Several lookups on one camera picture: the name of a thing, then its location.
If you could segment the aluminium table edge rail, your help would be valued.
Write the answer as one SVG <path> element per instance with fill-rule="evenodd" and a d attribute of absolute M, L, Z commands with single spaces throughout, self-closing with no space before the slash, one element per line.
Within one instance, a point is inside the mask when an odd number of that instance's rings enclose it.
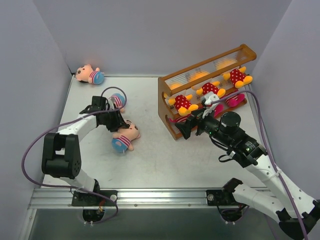
<path fill-rule="evenodd" d="M 234 208 L 246 203 L 231 196 L 223 200 L 220 188 L 118 188 L 104 189 L 109 198 L 122 209 L 205 209 L 218 205 Z M 32 193 L 29 209 L 80 209 L 96 210 L 98 207 L 112 209 L 109 201 L 94 200 L 93 197 L 79 199 L 68 188 L 38 188 Z"/>

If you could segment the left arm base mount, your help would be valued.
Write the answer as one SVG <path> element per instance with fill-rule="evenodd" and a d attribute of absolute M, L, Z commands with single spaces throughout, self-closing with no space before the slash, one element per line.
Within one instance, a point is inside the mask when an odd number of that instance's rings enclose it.
<path fill-rule="evenodd" d="M 101 190 L 100 194 L 105 197 L 108 197 L 110 200 L 114 202 L 117 201 L 118 191 L 116 190 Z M 109 200 L 105 200 L 104 198 L 93 195 L 91 193 L 74 191 L 71 205 L 73 207 L 112 207 L 114 204 Z"/>

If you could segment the wooden toy shelf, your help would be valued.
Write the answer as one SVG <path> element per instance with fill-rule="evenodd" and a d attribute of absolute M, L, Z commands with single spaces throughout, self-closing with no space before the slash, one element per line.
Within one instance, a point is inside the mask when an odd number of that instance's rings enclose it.
<path fill-rule="evenodd" d="M 222 101 L 212 112 L 215 118 L 247 103 L 241 89 L 253 81 L 245 64 L 257 54 L 246 44 L 158 78 L 158 115 L 174 140 L 182 137 L 176 123 L 183 123 L 202 101 L 213 95 Z"/>

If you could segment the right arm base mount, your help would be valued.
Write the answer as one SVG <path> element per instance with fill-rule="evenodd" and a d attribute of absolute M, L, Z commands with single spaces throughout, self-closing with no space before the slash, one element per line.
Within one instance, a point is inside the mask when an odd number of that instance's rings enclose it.
<path fill-rule="evenodd" d="M 222 188 L 207 189 L 206 201 L 208 206 L 244 206 L 243 202 L 238 202 L 234 198 L 236 187 L 243 185 L 237 178 L 229 180 Z"/>

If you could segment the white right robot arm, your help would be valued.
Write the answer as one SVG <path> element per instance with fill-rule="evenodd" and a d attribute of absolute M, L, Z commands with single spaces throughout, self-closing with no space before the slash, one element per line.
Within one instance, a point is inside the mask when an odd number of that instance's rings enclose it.
<path fill-rule="evenodd" d="M 185 139 L 191 130 L 196 135 L 208 134 L 211 142 L 225 151 L 229 161 L 237 162 L 256 176 L 273 194 L 266 195 L 241 180 L 232 178 L 222 188 L 224 196 L 247 205 L 272 218 L 293 240 L 305 240 L 320 219 L 320 202 L 301 190 L 270 159 L 267 150 L 240 127 L 241 117 L 233 111 L 219 120 L 195 110 L 185 122 L 175 126 Z"/>

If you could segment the black hair boy plush centre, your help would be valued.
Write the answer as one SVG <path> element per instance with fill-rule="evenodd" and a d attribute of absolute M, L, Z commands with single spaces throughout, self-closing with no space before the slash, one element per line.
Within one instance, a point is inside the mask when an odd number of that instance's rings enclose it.
<path fill-rule="evenodd" d="M 122 96 L 119 93 L 114 93 L 109 98 L 111 98 L 113 100 L 116 109 L 120 109 L 121 113 L 125 112 L 125 108 L 124 108 L 124 106 L 125 106 L 125 97 L 124 96 Z"/>

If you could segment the white pink plush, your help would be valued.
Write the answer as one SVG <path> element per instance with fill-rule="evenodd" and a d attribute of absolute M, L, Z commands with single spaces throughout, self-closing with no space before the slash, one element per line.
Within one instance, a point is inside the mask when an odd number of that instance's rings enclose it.
<path fill-rule="evenodd" d="M 243 93 L 239 93 L 233 96 L 227 95 L 225 104 L 229 108 L 237 107 L 240 103 L 242 103 L 245 100 L 245 95 Z"/>
<path fill-rule="evenodd" d="M 171 123 L 171 124 L 175 124 L 179 121 L 179 118 L 168 118 L 168 121 Z"/>
<path fill-rule="evenodd" d="M 224 110 L 224 105 L 223 104 L 218 104 L 214 109 L 213 116 L 216 118 L 217 115 L 219 115 L 223 110 Z"/>

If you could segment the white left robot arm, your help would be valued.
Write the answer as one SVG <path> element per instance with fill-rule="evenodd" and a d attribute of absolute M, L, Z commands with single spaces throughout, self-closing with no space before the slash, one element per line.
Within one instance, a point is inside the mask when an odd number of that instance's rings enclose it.
<path fill-rule="evenodd" d="M 93 96 L 91 104 L 79 112 L 76 120 L 58 132 L 47 133 L 43 142 L 42 172 L 81 192 L 98 194 L 99 182 L 82 170 L 80 142 L 99 126 L 105 126 L 111 133 L 128 128 L 121 114 L 126 103 L 127 97 L 119 93 L 109 98 Z"/>

